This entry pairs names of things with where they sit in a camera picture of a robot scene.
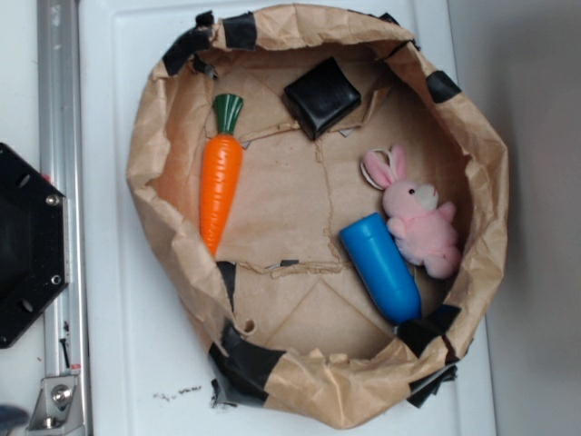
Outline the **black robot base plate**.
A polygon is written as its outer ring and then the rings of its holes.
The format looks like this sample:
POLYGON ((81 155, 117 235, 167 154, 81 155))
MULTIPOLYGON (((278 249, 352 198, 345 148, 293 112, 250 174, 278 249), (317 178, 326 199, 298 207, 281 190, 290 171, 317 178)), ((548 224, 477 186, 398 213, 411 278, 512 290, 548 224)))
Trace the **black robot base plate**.
POLYGON ((12 347, 68 283, 65 197, 1 144, 1 347, 12 347))

